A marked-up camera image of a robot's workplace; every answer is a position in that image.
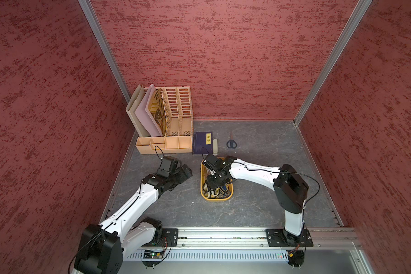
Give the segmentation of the yellow storage tray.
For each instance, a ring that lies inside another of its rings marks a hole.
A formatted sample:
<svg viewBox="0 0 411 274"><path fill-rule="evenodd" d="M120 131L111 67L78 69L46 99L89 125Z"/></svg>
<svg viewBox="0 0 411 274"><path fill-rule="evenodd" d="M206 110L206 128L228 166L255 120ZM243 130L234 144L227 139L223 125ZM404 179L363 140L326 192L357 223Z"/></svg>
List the yellow storage tray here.
<svg viewBox="0 0 411 274"><path fill-rule="evenodd" d="M232 159L208 154L202 161L200 191L208 202L223 202L234 194L233 178L229 173Z"/></svg>

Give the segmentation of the dark blue handled scissors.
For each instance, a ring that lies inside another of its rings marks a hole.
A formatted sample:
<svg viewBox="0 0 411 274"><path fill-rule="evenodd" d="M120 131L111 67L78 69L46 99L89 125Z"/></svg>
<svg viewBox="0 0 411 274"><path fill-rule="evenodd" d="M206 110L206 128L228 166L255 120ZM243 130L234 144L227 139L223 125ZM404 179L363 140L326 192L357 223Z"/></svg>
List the dark blue handled scissors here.
<svg viewBox="0 0 411 274"><path fill-rule="evenodd" d="M234 140L234 135L232 131L230 131L229 140L227 141L226 146L229 149L237 148L237 142Z"/></svg>

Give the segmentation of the black scissors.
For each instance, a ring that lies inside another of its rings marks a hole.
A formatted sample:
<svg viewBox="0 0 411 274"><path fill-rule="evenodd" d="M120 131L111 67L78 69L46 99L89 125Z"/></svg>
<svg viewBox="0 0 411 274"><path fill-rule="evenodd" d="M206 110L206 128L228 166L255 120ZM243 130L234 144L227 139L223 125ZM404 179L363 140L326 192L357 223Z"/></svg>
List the black scissors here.
<svg viewBox="0 0 411 274"><path fill-rule="evenodd" d="M226 200L232 196L232 190L228 184L215 190L209 189L209 187L205 184L202 188L202 195L208 200Z"/></svg>

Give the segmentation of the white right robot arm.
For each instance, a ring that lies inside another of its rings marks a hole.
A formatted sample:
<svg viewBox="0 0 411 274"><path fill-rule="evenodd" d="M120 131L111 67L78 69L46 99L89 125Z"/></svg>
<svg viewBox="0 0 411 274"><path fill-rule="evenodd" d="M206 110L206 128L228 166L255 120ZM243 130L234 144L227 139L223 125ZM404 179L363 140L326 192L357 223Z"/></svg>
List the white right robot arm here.
<svg viewBox="0 0 411 274"><path fill-rule="evenodd" d="M285 235L298 237L304 228L304 209L308 200L309 185L296 170L285 164L267 167L249 163L233 156L224 159L208 155L202 165L209 170L206 183L215 190L241 179L265 186L275 192L285 211Z"/></svg>

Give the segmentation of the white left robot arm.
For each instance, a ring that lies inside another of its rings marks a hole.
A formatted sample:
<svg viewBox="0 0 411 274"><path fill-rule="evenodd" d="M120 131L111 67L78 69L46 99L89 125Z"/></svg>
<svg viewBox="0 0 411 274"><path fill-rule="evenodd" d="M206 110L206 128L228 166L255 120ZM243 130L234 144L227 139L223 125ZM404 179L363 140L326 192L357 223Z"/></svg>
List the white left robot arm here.
<svg viewBox="0 0 411 274"><path fill-rule="evenodd" d="M135 194L101 224L90 224L83 231L78 251L71 260L82 274L116 274L121 269L124 253L152 242L161 236L161 222L147 218L134 224L164 192L173 190L192 177L192 170L183 164L170 164L144 177Z"/></svg>

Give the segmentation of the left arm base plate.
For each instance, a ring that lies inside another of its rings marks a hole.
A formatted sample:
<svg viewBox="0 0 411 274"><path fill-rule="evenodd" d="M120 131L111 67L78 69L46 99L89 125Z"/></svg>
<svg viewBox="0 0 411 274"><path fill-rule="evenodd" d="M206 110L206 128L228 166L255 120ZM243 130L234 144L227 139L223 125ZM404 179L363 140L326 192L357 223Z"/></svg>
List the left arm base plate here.
<svg viewBox="0 0 411 274"><path fill-rule="evenodd" d="M153 240L144 247L176 247L178 244L179 230L177 228L162 228Z"/></svg>

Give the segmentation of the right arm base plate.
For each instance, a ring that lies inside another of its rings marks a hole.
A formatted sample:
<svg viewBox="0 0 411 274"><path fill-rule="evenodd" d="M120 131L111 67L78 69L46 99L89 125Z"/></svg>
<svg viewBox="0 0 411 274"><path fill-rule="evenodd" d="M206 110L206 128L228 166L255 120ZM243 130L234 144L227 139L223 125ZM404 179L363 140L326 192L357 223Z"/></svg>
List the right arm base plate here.
<svg viewBox="0 0 411 274"><path fill-rule="evenodd" d="M299 236L295 236L287 232L284 228L281 229L266 229L266 239L269 247L284 247L295 248L313 247L311 234L309 230L304 228Z"/></svg>

